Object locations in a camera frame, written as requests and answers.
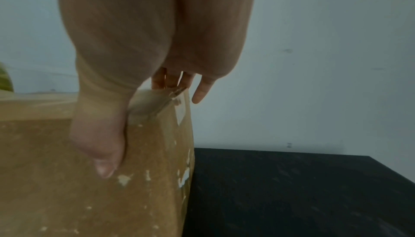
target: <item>skin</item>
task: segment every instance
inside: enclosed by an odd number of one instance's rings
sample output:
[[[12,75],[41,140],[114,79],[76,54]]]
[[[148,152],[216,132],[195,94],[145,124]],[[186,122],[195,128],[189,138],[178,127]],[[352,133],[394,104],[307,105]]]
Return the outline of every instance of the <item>skin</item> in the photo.
[[[70,139],[101,177],[122,161],[127,106],[137,88],[150,77],[154,89],[190,87],[200,74],[192,98],[199,103],[235,67],[252,3],[59,0],[80,83]]]

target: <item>green object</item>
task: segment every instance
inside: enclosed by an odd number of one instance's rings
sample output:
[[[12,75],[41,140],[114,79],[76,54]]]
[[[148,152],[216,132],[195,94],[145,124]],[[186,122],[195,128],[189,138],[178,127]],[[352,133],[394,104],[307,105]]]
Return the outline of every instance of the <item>green object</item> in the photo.
[[[13,84],[4,65],[0,62],[0,90],[13,92]]]

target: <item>worn cardboard box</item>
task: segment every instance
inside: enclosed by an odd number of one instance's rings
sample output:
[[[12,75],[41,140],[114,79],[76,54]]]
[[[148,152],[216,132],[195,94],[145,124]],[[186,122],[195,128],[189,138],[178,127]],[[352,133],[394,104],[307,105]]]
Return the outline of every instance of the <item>worn cardboard box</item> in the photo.
[[[75,101],[0,93],[0,236],[181,236],[195,161],[187,90],[137,92],[109,179],[67,139]]]

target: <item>white wall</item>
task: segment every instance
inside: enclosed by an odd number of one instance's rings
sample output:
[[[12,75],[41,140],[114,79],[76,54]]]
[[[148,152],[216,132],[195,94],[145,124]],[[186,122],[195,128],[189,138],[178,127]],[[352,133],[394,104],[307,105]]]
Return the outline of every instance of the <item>white wall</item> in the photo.
[[[255,0],[238,66],[192,108],[196,146],[370,155],[415,181],[414,44],[415,0]],[[0,0],[17,92],[76,91],[73,60],[56,0]]]

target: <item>black tabletop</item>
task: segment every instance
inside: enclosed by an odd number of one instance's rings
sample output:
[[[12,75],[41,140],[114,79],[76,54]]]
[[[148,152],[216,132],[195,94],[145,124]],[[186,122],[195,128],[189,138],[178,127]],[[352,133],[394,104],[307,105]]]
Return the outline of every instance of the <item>black tabletop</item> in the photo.
[[[415,237],[415,184],[371,157],[196,149],[185,237]]]

